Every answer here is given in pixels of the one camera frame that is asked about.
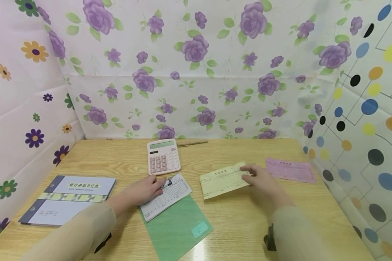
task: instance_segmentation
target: yellow flower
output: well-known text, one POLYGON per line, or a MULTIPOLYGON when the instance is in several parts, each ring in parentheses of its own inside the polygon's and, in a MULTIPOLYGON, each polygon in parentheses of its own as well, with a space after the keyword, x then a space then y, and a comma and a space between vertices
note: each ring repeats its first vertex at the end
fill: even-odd
POLYGON ((71 127, 70 124, 66 124, 66 125, 63 126, 63 132, 64 133, 70 133, 71 129, 72 129, 72 127, 71 127))
POLYGON ((3 79, 6 79, 6 80, 12 79, 11 73, 9 71, 7 71, 7 67, 4 67, 2 64, 0 64, 0 74, 3 79))
POLYGON ((44 46, 40 46, 36 41, 32 43, 25 42, 24 44, 25 46, 21 50, 26 53, 26 58, 32 59, 35 63, 39 63, 39 60, 46 61, 45 57, 49 55, 45 52, 46 48, 44 46))

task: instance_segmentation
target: polka dot wall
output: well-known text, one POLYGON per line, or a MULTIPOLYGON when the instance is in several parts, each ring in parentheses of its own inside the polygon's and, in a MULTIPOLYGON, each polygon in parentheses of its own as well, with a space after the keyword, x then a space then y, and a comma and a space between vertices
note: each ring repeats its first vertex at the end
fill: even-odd
POLYGON ((392 260, 392 1, 366 22, 303 152, 382 261, 392 260))

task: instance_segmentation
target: pink calculator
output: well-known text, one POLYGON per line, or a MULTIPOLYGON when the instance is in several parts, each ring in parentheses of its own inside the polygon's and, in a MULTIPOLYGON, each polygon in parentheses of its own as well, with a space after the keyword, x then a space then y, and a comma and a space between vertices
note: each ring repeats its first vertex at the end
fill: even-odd
POLYGON ((163 175, 181 169, 176 139, 157 140, 147 143, 148 174, 163 175))

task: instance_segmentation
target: blue dot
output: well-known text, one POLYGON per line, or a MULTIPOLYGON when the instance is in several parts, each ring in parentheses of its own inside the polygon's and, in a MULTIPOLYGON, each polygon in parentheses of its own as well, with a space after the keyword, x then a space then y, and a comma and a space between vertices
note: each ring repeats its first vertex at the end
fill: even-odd
POLYGON ((365 228, 364 234, 366 235, 367 239, 369 239, 370 242, 377 243, 379 238, 377 237, 377 233, 375 231, 373 231, 370 228, 365 228))
POLYGON ((344 169, 338 170, 338 175, 345 182, 350 182, 352 180, 352 175, 347 170, 344 170, 344 169))
POLYGON ((374 99, 368 99, 362 104, 362 112, 366 115, 372 115, 377 111, 378 104, 374 99))
POLYGON ((367 51, 369 51, 369 43, 362 43, 357 49, 356 49, 356 57, 357 58, 363 58, 367 51))
POLYGON ((336 117, 341 117, 341 115, 343 115, 343 108, 342 108, 342 107, 337 107, 337 108, 334 110, 334 115, 335 115, 336 117))
POLYGON ((319 136, 319 137, 317 138, 317 146, 318 146, 318 147, 324 146, 324 138, 323 138, 323 137, 319 136))
POLYGON ((383 19, 385 19, 391 12, 391 8, 391 5, 384 6, 377 15, 378 21, 382 21, 383 19))
POLYGON ((379 175, 379 183, 386 190, 392 190, 392 175, 389 173, 381 173, 379 175))

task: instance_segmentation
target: notebook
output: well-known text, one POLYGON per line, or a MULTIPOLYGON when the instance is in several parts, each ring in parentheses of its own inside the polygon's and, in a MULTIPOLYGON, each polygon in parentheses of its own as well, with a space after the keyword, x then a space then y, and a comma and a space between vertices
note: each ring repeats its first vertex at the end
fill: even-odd
POLYGON ((61 226, 93 203, 105 201, 114 178, 58 175, 19 222, 27 225, 61 226))

